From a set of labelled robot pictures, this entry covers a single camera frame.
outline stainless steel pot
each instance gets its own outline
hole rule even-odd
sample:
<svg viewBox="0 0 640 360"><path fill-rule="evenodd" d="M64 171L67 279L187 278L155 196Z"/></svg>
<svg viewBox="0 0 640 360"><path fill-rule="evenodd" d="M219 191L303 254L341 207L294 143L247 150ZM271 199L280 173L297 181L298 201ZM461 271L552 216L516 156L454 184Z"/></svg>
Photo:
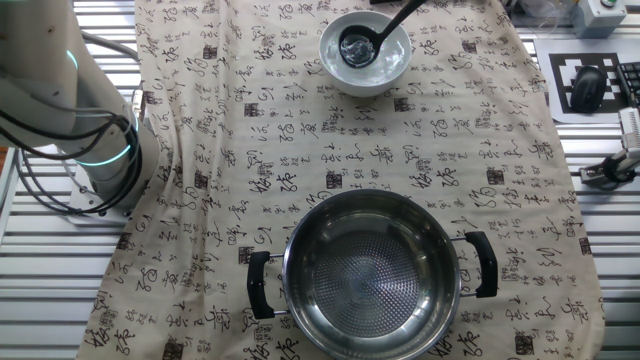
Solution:
<svg viewBox="0 0 640 360"><path fill-rule="evenodd" d="M477 250L482 284L493 297L498 264L482 232L450 239L413 201L380 190L335 195L293 231L284 254L251 254L247 291L256 319L289 311L305 335L336 359L410 359L443 336L460 298L452 240ZM264 293L264 264L283 257L289 311L274 311Z"/></svg>

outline black cable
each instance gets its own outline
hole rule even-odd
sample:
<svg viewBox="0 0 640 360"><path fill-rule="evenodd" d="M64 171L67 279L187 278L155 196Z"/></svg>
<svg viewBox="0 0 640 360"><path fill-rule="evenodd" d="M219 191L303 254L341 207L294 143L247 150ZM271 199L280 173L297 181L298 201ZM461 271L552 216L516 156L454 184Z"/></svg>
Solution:
<svg viewBox="0 0 640 360"><path fill-rule="evenodd" d="M112 116L112 119L105 123L104 125L97 127L89 132L83 133L83 134L78 134L78 135L63 135L63 134L55 134L55 133L51 133L48 131L44 131L44 130L40 130L38 128L35 128L29 124L23 123L22 121L14 118L13 116L7 114L6 112L2 111L2 109L0 109L0 117L4 118L5 120L7 120L9 123L27 130L29 132L32 132L36 135L40 135L40 136L44 136L50 139L54 139L54 140L82 140L82 139L86 139L90 136L93 136L97 133L99 133L103 127L108 127L111 126L115 123L115 117Z"/></svg>
<svg viewBox="0 0 640 360"><path fill-rule="evenodd" d="M102 130L100 130L100 132L98 132L98 134L93 139L93 141L91 141L91 143L85 149L80 150L80 151L78 151L76 153L66 154L66 155L51 155L51 154L43 153L42 151L38 151L38 150L32 148L31 146L23 143L22 141L18 140L16 137L11 135L11 133L9 133L6 129L4 129L1 126L0 126L0 135L2 135L5 138L7 138L7 140L9 140L12 143L14 143L17 147L26 149L28 152L30 152L32 154L36 154L36 155L38 155L40 157L43 157L45 159L49 159L49 160L71 160L71 159L79 158L79 157L81 157L83 155L86 155L91 150L93 150L93 148L96 147L96 145L98 145L98 142L100 141L100 139L109 130L109 127L101 127L101 128L102 128Z"/></svg>
<svg viewBox="0 0 640 360"><path fill-rule="evenodd" d="M128 124L124 123L123 121L121 121L120 123L118 123L118 125L122 126L122 130L124 131L127 127ZM44 188L41 186L41 184L38 182L37 178L35 177L35 175L33 174L33 170L31 169L31 166L29 164L28 159L25 157L25 167L27 168L27 171L29 172L29 176L31 177L32 181L34 182L34 184L36 184L36 186L38 187L38 189L40 189L40 191L43 193L43 195L45 195L46 197L48 197L50 200L52 200L53 202L55 202L56 204L61 205L62 207L64 207L64 209L60 209L57 208L51 204L46 203L44 200L42 200L38 195L35 194L35 192L33 191L33 189L31 188L31 186L29 185L29 183L26 181L24 174L22 173L22 171L20 170L20 165L19 165L19 158L16 156L15 158L15 165L16 165L16 169L18 171L18 176L21 180L21 182L23 183L23 185L25 186L25 188L27 189L27 192L29 192L29 194L31 196L33 196L40 204L42 204L43 206L57 211L57 212L61 212L67 215L84 215L84 214L90 214L90 213L100 213L103 211L106 211L110 208L112 208L113 206L115 206L116 204L118 204L122 199L124 199L129 192L133 189L133 187L135 186L136 182L138 181L139 177L140 177L140 173L142 171L142 160L141 160L141 156L139 156L139 142L138 142L138 136L137 133L134 131L129 132L128 134L126 134L126 137L128 138L128 143L129 145L131 145L130 148L130 152L134 151L133 155L132 155L132 159L134 161L131 161L129 164L129 168L127 169L127 174L132 174L132 176L129 176L128 179L126 180L126 183L123 187L120 188L119 191L117 191L113 196L111 196L109 199L107 199L106 201L104 201L102 204L95 206L93 208L90 209L76 209L73 207L70 207L60 201L58 201L57 199L55 199L54 197L52 197L51 195L49 195L46 190L44 190Z"/></svg>

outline water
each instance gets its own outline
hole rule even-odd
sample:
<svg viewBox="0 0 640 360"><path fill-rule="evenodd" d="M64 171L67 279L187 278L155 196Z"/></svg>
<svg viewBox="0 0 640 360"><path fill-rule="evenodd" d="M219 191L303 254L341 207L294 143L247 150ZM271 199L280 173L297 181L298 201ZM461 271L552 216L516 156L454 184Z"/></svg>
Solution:
<svg viewBox="0 0 640 360"><path fill-rule="evenodd" d="M348 64L361 67L373 61L376 50L367 37L351 34L342 40L340 53Z"/></svg>
<svg viewBox="0 0 640 360"><path fill-rule="evenodd" d="M398 35L392 33L382 43L378 57L371 64L356 69L347 65L340 56L339 37L342 30L343 28L336 28L322 50L325 64L335 77L353 85L375 86L402 73L408 54L405 54Z"/></svg>

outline black ladle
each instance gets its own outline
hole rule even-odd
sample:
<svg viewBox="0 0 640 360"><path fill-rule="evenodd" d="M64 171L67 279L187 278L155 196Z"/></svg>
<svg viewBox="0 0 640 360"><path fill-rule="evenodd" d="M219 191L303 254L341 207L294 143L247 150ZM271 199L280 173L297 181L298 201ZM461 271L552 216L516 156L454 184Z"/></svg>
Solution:
<svg viewBox="0 0 640 360"><path fill-rule="evenodd" d="M347 26L340 34L340 55L347 65L363 68L380 54L384 40L426 0L410 0L380 34L364 25Z"/></svg>

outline pot rim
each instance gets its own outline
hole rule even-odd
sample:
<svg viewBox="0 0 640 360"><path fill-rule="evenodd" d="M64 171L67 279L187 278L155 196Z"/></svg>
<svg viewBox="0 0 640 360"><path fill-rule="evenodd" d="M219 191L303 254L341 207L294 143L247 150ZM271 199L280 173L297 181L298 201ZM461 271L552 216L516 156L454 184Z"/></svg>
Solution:
<svg viewBox="0 0 640 360"><path fill-rule="evenodd" d="M294 321L298 324L298 326L300 327L302 332L305 334L305 336L309 340L311 340L311 342L314 345L316 345L322 351L324 351L325 353L329 354L330 356L332 356L335 359L338 359L338 360L350 359L349 357L345 357L342 354L335 353L330 348L328 348L326 345L324 345L323 343L321 343L317 339L315 339L315 337L312 335L312 333L308 329L308 327L305 326L305 322L300 320L300 316L298 315L298 311L293 306L293 303L291 301L291 297L289 296L289 279L288 279L288 276L287 276L286 269L287 269L287 266L288 266L289 260L290 260L291 247L293 246L294 242L296 241L296 235L298 234L298 231L301 229L302 225L307 221L307 219L309 217L311 217L312 215L314 215L314 214L316 214L317 212L320 211L320 210L318 210L318 209L321 209L320 205L322 205L322 204L324 204L324 203L326 203L326 202L328 202L330 200L331 201L335 201L335 200L339 200L341 198L351 197L351 196L354 196L354 195L365 195L365 196L366 195L375 195L375 196L391 197L394 200L400 200L400 201L406 203L407 206L411 206L411 207L416 208L416 210L418 210L418 212L425 217L426 221L431 226L435 227L435 229L438 231L438 233L443 237L443 239L445 240L445 244L447 245L447 249L449 250L449 254L452 257L452 261L453 261L453 264L454 264L454 269L453 270L455 272L454 276L455 276L455 279L456 279L456 286L454 287L453 303L451 304L451 308L449 310L449 313L446 314L446 320L440 326L440 328L436 332L435 336L431 338L431 341L423 343L422 345L420 345L419 347L415 348L414 350L412 350L409 353L406 353L406 354L403 354L403 355L400 355L400 356L397 356L397 357L393 357L393 358L387 358L389 360L413 359L415 357L418 357L418 356L424 354L426 351L428 351L430 348L432 348L438 341L440 341L440 339L447 332L449 326L453 322L455 314L458 311L458 304L460 302L460 289L461 289L461 286L462 286L462 280L461 280L461 276L460 276L460 263L458 261L458 255L456 253L455 247L453 246L453 242L451 241L451 238L449 237L449 235L444 231L442 226L440 226L440 223L438 223L435 220L435 218L433 216L431 216L431 214L429 214L429 212L427 210L425 210L422 206L416 204L411 199L406 198L406 197L404 197L402 195L399 195L399 194L391 192L391 191L377 190L377 189L349 190L349 191L345 191L345 192L342 192L342 193L327 197L321 203L319 203L318 205L314 206L313 209L308 211L307 214L305 214L305 216L300 220L298 225L295 227L295 229L291 233L291 236L289 237L289 242L287 243L287 246L285 248L285 251L284 251L284 254L283 254L283 258L282 258L282 269L281 269L282 287L283 287L283 290L284 290L285 299L287 301L287 306L289 307L289 311L290 311L291 316L293 317Z"/></svg>

